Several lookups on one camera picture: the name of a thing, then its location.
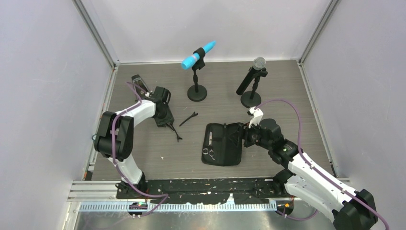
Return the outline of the silver scissors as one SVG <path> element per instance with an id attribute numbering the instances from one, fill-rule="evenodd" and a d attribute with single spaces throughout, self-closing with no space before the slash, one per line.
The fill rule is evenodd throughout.
<path id="1" fill-rule="evenodd" d="M 202 154 L 203 155 L 208 155 L 211 157 L 212 160 L 215 160 L 214 158 L 214 150 L 213 150 L 213 146 L 212 146 L 212 139 L 213 139 L 213 134 L 210 131 L 209 132 L 209 139 L 208 139 L 208 145 L 202 149 Z"/>

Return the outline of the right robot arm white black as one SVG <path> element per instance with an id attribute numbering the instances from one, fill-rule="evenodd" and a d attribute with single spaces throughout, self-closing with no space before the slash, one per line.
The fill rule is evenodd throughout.
<path id="1" fill-rule="evenodd" d="M 328 218 L 337 230 L 369 230 L 377 222 L 373 195 L 341 182 L 320 168 L 302 148 L 284 138 L 273 119 L 257 125 L 239 123 L 230 139 L 245 147 L 256 145 L 284 169 L 273 177 L 278 196 L 295 196 Z"/>

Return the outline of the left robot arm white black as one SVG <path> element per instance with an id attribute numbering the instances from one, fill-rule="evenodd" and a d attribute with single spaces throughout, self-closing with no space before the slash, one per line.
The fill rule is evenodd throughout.
<path id="1" fill-rule="evenodd" d="M 149 118 L 155 120 L 157 127 L 171 126 L 174 117 L 169 108 L 170 98 L 168 89 L 157 86 L 140 102 L 118 112 L 104 112 L 101 116 L 94 149 L 119 169 L 122 181 L 129 184 L 128 192 L 135 198 L 142 198 L 147 186 L 141 182 L 144 173 L 131 156 L 134 128 Z"/>

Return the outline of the black zip tool case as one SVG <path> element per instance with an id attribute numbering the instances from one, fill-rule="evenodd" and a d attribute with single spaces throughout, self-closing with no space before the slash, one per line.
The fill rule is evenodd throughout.
<path id="1" fill-rule="evenodd" d="M 222 167 L 239 165 L 242 158 L 242 145 L 236 146 L 233 143 L 233 133 L 236 129 L 237 123 L 209 123 L 205 129 L 202 149 L 208 145 L 209 132 L 211 131 L 215 160 L 212 160 L 208 155 L 202 154 L 202 163 Z"/>

